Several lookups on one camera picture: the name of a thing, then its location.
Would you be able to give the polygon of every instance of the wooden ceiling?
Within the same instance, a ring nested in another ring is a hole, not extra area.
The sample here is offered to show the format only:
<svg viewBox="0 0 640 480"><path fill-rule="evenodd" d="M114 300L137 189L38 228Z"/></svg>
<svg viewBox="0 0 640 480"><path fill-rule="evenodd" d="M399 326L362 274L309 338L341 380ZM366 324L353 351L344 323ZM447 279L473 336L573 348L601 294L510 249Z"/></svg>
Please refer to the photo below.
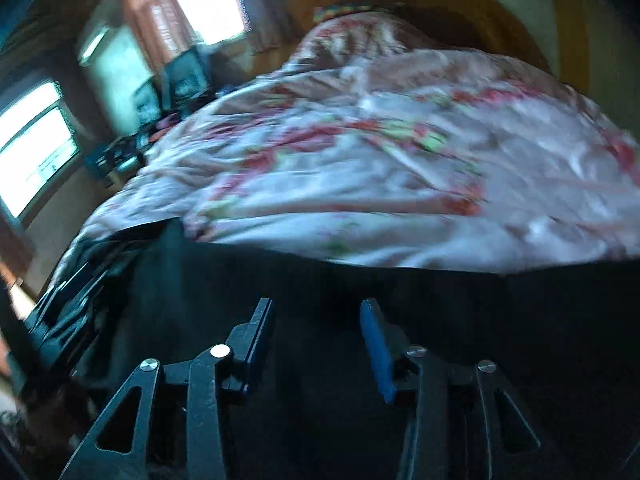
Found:
<svg viewBox="0 0 640 480"><path fill-rule="evenodd" d="M0 76L62 43L75 43L100 1L35 0L0 52Z"/></svg>

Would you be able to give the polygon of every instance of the silver screw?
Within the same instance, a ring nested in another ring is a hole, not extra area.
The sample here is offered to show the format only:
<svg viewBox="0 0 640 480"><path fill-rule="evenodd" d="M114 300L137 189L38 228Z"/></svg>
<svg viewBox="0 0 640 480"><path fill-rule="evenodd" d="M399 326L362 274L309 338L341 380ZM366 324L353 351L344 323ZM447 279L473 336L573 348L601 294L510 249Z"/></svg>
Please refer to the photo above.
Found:
<svg viewBox="0 0 640 480"><path fill-rule="evenodd" d="M406 354L407 357L415 357L415 358L420 358L420 357L424 357L427 353L427 349L424 346L420 346L420 345L411 345L409 346L409 348L407 348L404 353Z"/></svg>
<svg viewBox="0 0 640 480"><path fill-rule="evenodd" d="M152 372L158 368L158 360L157 359L145 359L140 363L140 369L143 372Z"/></svg>
<svg viewBox="0 0 640 480"><path fill-rule="evenodd" d="M222 359L223 357L228 356L231 353L231 348L225 344L215 345L211 347L211 355L213 357L217 357L218 359Z"/></svg>
<svg viewBox="0 0 640 480"><path fill-rule="evenodd" d="M489 359L484 359L478 363L478 369L485 374L492 374L497 370L497 366L493 361L489 361Z"/></svg>

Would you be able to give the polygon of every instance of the curved wooden headboard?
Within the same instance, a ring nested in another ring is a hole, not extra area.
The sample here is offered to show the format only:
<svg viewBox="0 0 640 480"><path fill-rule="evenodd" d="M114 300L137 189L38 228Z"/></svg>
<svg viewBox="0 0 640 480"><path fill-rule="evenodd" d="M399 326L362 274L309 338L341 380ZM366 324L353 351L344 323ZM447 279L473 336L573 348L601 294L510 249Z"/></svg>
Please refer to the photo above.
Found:
<svg viewBox="0 0 640 480"><path fill-rule="evenodd" d="M426 25L419 28L435 40L517 57L550 72L525 26L497 0L291 0L287 10L298 28L308 32L313 27L316 7L347 3L384 5L392 1L419 9Z"/></svg>

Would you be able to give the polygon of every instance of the fluorescent light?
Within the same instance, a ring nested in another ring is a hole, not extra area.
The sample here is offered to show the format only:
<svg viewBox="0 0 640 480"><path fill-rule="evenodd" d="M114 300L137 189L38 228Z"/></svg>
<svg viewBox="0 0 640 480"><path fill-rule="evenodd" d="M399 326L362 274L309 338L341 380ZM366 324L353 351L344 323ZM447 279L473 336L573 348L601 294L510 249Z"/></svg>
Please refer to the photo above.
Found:
<svg viewBox="0 0 640 480"><path fill-rule="evenodd" d="M104 38L104 35L108 30L108 27L103 27L95 36L95 38L91 40L91 43L87 45L87 48L84 50L82 56L80 57L80 64L86 65L88 63L91 54L94 53L94 50L98 47L98 44L102 41L102 38Z"/></svg>

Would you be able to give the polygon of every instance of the floral bedspread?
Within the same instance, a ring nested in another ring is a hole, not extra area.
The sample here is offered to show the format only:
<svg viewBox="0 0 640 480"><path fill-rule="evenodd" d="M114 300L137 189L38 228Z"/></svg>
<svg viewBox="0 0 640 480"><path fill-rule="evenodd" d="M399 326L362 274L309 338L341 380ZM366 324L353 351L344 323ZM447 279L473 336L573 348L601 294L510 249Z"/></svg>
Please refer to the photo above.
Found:
<svg viewBox="0 0 640 480"><path fill-rule="evenodd" d="M636 144L593 102L479 51L367 55L355 21L176 126L79 236L181 216L201 242L490 272L640 253Z"/></svg>

